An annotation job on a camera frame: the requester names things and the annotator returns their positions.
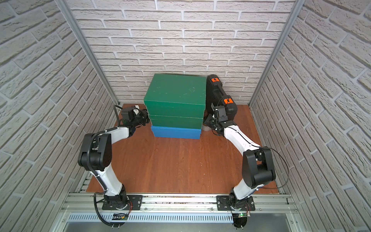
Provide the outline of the blue shoebox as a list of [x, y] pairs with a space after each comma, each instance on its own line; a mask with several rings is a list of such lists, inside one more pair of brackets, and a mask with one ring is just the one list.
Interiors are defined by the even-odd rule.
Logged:
[[180, 139], [200, 139], [201, 129], [174, 128], [151, 126], [155, 137], [161, 138], [180, 138]]

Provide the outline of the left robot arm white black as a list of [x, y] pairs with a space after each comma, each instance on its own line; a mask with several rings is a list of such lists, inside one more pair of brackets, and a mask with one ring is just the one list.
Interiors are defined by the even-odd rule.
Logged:
[[150, 122], [148, 111], [139, 106], [118, 107], [122, 118], [117, 126], [96, 133], [87, 133], [78, 155], [78, 165], [95, 176], [103, 188], [103, 210], [128, 210], [131, 207], [124, 185], [118, 180], [111, 162], [112, 145], [131, 137], [136, 129]]

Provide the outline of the green shoebox front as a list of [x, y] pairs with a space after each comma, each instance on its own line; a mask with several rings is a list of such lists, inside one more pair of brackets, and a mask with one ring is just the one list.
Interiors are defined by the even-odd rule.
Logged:
[[172, 127], [172, 128], [187, 128], [201, 129], [203, 118], [187, 118], [187, 117], [170, 117], [170, 116], [149, 116], [153, 126]]

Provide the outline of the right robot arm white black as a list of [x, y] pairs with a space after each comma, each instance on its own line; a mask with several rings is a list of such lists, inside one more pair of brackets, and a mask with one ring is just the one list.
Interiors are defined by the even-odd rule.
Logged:
[[243, 157], [243, 178], [229, 194], [231, 207], [240, 210], [247, 205], [247, 200], [255, 191], [275, 180], [272, 152], [269, 148], [253, 142], [234, 121], [228, 120], [224, 106], [212, 104], [211, 112], [204, 123], [229, 140]]

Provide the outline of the green shoebox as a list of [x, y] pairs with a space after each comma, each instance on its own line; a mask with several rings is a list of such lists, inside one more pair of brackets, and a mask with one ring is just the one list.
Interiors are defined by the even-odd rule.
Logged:
[[187, 118], [187, 117], [170, 117], [170, 116], [149, 116], [153, 126], [172, 127], [172, 128], [187, 128], [201, 129], [203, 118]]
[[206, 104], [206, 77], [157, 73], [146, 92], [144, 103], [151, 116], [202, 118]]

